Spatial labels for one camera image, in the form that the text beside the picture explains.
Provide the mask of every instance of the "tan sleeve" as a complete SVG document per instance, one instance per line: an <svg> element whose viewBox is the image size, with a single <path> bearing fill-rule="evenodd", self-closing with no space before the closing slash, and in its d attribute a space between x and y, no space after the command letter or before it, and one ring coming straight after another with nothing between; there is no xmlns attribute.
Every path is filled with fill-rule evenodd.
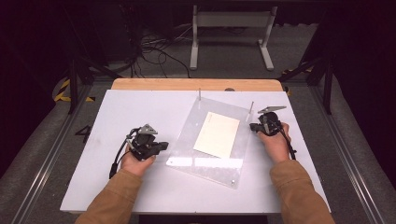
<svg viewBox="0 0 396 224"><path fill-rule="evenodd" d="M271 169L270 176L281 200L285 223L334 223L327 204L315 192L299 162L282 161Z"/></svg>
<svg viewBox="0 0 396 224"><path fill-rule="evenodd" d="M142 180L119 170L76 223L128 223Z"/></svg>

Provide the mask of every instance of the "white table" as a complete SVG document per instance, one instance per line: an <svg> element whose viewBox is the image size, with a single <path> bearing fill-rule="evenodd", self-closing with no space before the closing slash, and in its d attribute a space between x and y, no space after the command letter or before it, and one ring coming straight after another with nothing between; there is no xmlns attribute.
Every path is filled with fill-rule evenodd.
<svg viewBox="0 0 396 224"><path fill-rule="evenodd" d="M285 92L202 91L201 94L208 99L246 108L250 108L251 102L254 101L255 112L268 105L285 105L286 109L276 113L281 121L290 125L292 145L298 151L297 160L310 174L316 191L327 202ZM268 174L272 162L255 134L251 134L247 139L247 151L237 189L227 188L165 165L172 145L176 142L197 96L198 91L107 91L90 138L64 196L61 210L86 211L92 199L107 183L110 166L125 135L132 128L149 123L159 133L156 141L169 142L169 148L157 156L155 163L146 172L134 205L135 213L182 215L279 213L279 201Z"/></svg>

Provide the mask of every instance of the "white card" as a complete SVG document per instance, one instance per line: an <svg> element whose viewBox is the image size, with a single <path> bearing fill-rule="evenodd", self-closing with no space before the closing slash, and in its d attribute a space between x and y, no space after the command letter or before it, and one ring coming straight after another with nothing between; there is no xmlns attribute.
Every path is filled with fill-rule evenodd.
<svg viewBox="0 0 396 224"><path fill-rule="evenodd" d="M229 159L239 119L208 112L194 149L209 155Z"/></svg>

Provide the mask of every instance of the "metal stand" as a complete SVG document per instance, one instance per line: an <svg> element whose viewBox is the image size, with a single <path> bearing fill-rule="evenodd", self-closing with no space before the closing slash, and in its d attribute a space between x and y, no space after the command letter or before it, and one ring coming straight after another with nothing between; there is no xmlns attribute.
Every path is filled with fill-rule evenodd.
<svg viewBox="0 0 396 224"><path fill-rule="evenodd" d="M198 12L197 6L193 7L192 13L192 48L190 69L197 69L198 61L198 27L262 27L265 35L260 39L259 46L262 58L269 71L274 70L270 54L267 49L268 39L274 24L277 7L264 12Z"/></svg>

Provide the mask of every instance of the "clear acrylic sheet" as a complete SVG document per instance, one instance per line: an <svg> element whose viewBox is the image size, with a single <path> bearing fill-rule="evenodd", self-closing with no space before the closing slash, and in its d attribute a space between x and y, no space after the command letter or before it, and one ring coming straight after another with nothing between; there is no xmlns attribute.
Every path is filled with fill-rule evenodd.
<svg viewBox="0 0 396 224"><path fill-rule="evenodd" d="M239 120L229 159L222 159L193 149L209 112ZM246 108L227 105L204 97L199 100L199 97L197 97L180 136L171 149L166 164L179 171L237 189L248 145L248 137L251 133L249 123L252 115L253 111L249 113L249 109Z"/></svg>

